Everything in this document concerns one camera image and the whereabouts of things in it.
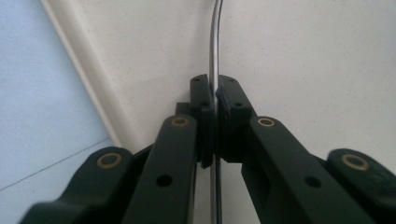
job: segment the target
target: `mounting hole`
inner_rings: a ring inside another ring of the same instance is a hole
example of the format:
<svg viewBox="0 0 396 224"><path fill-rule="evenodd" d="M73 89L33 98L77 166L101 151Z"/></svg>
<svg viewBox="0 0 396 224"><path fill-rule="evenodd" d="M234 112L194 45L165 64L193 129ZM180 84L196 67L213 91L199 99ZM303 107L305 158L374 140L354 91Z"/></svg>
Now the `mounting hole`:
<svg viewBox="0 0 396 224"><path fill-rule="evenodd" d="M116 152L109 152L99 157L96 165L102 169L110 169L120 164L122 156Z"/></svg>
<svg viewBox="0 0 396 224"><path fill-rule="evenodd" d="M172 176L170 175L160 175L157 178L157 185L160 187L168 187L172 184Z"/></svg>
<svg viewBox="0 0 396 224"><path fill-rule="evenodd" d="M318 189L321 186L320 181L316 177L307 176L304 180L305 180L305 184L307 184L309 187Z"/></svg>
<svg viewBox="0 0 396 224"><path fill-rule="evenodd" d="M259 122L259 124L260 124L261 126L264 126L264 127L267 127L267 128L270 128L270 127L274 127L274 126L275 126L274 121L271 120L271 119L259 119L258 122Z"/></svg>
<svg viewBox="0 0 396 224"><path fill-rule="evenodd" d="M201 102L199 105L201 105L201 106L209 106L209 103L208 102Z"/></svg>
<svg viewBox="0 0 396 224"><path fill-rule="evenodd" d="M185 118L175 118L175 119L172 119L172 124L173 124L174 126L177 126L177 127L186 126L188 123L189 123L189 121L188 121L187 119L185 119Z"/></svg>
<svg viewBox="0 0 396 224"><path fill-rule="evenodd" d="M369 163L362 157L352 154L345 154L341 157L343 163L355 170L366 171L369 169Z"/></svg>

